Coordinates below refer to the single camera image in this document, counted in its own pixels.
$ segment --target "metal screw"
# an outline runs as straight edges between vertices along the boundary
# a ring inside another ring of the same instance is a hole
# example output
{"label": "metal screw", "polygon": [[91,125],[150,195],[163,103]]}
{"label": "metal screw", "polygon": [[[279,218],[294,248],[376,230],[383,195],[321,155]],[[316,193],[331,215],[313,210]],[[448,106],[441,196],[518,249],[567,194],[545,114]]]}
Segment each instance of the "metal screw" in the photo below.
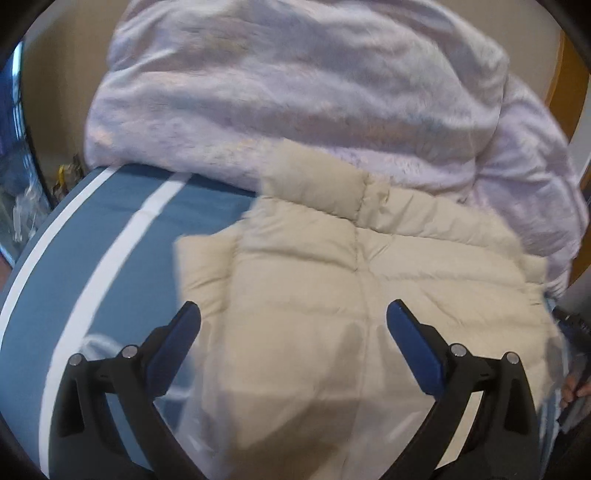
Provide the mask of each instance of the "metal screw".
{"label": "metal screw", "polygon": [[510,364],[517,365],[519,363],[519,355],[515,352],[509,352],[507,354],[507,360],[509,360]]}
{"label": "metal screw", "polygon": [[451,347],[451,350],[455,356],[465,356],[468,353],[466,347],[463,346],[461,343],[454,343]]}
{"label": "metal screw", "polygon": [[80,365],[80,363],[82,362],[82,359],[84,357],[82,356],[81,353],[75,353],[74,355],[72,355],[69,359],[68,359],[68,363],[75,367],[76,365]]}
{"label": "metal screw", "polygon": [[138,348],[135,345],[128,345],[121,350],[121,355],[124,358],[133,358],[138,353]]}

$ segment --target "bed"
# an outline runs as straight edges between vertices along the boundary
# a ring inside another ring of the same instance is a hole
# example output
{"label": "bed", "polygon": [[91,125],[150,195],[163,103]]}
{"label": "bed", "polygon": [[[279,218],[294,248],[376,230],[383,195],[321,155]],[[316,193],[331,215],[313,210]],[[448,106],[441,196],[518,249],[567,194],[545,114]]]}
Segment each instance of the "bed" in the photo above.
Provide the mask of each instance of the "bed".
{"label": "bed", "polygon": [[[27,18],[41,10],[34,5]],[[0,299],[0,411],[36,465],[47,465],[48,422],[62,366],[74,353],[69,345],[82,344],[88,358],[112,355],[167,323],[178,308],[173,242],[231,225],[253,197],[196,174],[128,164],[93,170],[57,206]],[[159,405],[172,429],[190,380],[185,366]],[[142,463],[122,413],[111,407]]]}

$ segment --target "plush blanket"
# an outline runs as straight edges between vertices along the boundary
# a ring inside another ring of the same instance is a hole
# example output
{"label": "plush blanket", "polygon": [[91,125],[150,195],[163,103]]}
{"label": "plush blanket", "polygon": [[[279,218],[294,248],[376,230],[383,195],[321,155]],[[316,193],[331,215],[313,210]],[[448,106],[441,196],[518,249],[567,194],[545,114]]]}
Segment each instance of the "plush blanket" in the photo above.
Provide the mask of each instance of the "plush blanket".
{"label": "plush blanket", "polygon": [[386,329],[394,299],[475,355],[518,352],[540,405],[561,340],[545,262],[502,219],[291,142],[273,160],[243,220],[177,243],[203,326],[176,438],[209,478],[379,478],[433,404]]}
{"label": "plush blanket", "polygon": [[559,293],[587,217],[566,139],[509,59],[426,0],[132,0],[87,123],[127,161],[256,190],[282,138],[500,214]]}

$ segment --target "silver bolt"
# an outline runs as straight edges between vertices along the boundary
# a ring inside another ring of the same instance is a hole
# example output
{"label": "silver bolt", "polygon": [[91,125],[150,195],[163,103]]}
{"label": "silver bolt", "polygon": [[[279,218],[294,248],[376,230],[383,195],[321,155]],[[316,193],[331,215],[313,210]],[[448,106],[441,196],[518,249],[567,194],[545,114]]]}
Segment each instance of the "silver bolt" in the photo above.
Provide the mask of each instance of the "silver bolt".
{"label": "silver bolt", "polygon": [[138,348],[135,345],[128,345],[121,350],[121,355],[124,358],[133,358],[138,353]]}
{"label": "silver bolt", "polygon": [[519,355],[515,352],[509,352],[507,354],[507,360],[509,360],[510,364],[517,365],[519,363]]}
{"label": "silver bolt", "polygon": [[81,353],[75,353],[74,355],[72,355],[69,359],[68,359],[68,363],[75,367],[76,365],[80,365],[80,363],[82,362],[82,359],[84,357],[82,356]]}
{"label": "silver bolt", "polygon": [[455,356],[465,356],[468,353],[466,347],[463,346],[461,343],[454,343],[451,347],[451,350]]}

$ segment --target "lavender blanket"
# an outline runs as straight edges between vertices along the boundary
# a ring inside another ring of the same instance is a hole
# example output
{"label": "lavender blanket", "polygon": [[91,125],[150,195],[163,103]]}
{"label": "lavender blanket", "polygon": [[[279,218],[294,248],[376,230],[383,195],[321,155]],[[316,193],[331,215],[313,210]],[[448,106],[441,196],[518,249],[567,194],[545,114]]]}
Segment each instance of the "lavender blanket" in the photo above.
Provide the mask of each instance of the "lavender blanket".
{"label": "lavender blanket", "polygon": [[256,190],[282,138],[493,209],[561,291],[587,225],[567,141],[494,41],[426,0],[132,0],[86,132]]}

